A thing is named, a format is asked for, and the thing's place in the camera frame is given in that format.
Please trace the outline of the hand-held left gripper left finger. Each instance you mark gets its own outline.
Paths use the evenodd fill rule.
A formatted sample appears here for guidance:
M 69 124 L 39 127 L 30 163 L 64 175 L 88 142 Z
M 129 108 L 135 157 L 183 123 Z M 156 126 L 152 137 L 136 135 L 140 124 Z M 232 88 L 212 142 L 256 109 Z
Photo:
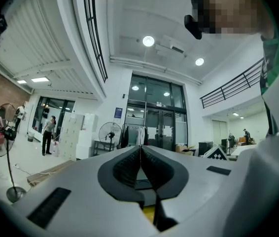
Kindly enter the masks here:
M 98 182 L 98 171 L 137 146 L 76 161 L 32 188 L 13 205 L 40 237 L 152 237 L 159 232 L 137 202 L 118 201 Z

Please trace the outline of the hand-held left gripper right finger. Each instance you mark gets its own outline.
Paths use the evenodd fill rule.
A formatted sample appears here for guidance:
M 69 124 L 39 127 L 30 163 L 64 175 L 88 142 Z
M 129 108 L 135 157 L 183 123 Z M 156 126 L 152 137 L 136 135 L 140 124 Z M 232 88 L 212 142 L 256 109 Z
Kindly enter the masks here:
M 156 194 L 154 223 L 183 222 L 215 195 L 236 166 L 236 161 L 142 146 L 141 167 Z

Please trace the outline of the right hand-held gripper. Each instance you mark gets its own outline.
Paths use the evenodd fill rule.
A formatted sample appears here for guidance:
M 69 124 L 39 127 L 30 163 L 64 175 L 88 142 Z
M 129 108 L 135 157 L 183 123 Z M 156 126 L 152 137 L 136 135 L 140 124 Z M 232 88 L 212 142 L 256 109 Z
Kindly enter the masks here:
M 210 150 L 208 150 L 203 158 L 217 159 L 217 160 L 227 160 L 229 161 L 226 154 L 223 152 L 219 145 L 213 146 Z

